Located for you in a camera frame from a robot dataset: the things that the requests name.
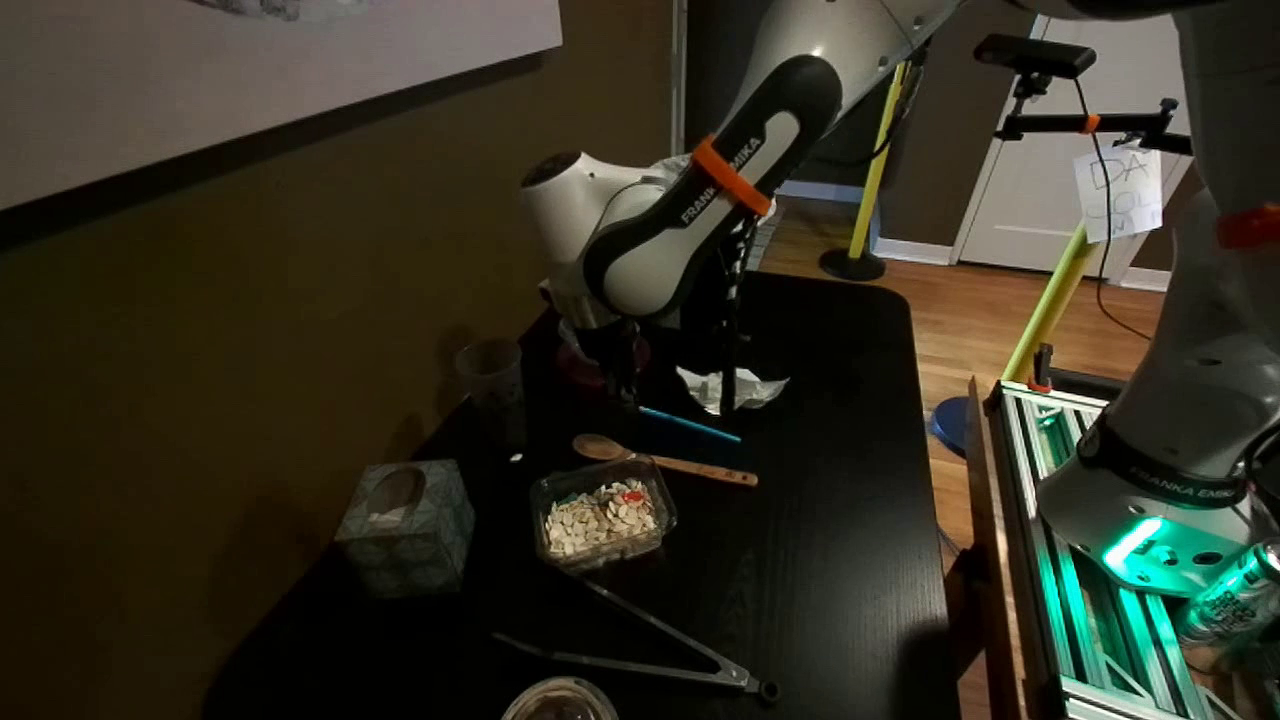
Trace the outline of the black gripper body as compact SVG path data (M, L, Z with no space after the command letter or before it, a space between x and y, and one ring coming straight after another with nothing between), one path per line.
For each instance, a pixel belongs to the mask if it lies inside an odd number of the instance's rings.
M554 370L578 392L630 398L648 362L650 341L630 319L604 326L554 324Z

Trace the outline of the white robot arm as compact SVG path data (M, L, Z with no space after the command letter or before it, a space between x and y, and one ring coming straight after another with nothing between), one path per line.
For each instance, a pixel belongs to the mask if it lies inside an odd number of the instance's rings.
M712 319L712 261L770 214L831 125L924 50L961 0L769 0L729 115L689 150L545 159L526 180L546 305L611 384L630 324ZM1073 459L1037 497L1056 535L1129 587L1196 594L1237 556L1222 532L1280 425L1280 0L1028 0L1041 14L1176 25L1204 193L1160 326Z

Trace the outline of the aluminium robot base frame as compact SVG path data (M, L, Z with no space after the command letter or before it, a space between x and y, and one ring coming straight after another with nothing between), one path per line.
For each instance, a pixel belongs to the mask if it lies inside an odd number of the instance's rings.
M1100 413L1097 395L1022 384L994 384L984 398L1028 713L1037 720L1274 720L1274 629L1220 666L1180 638L1184 601L1244 550L1246 504L1141 517L1114 546L1133 558L1141 587L1120 584L1104 558L1041 517L1041 483Z

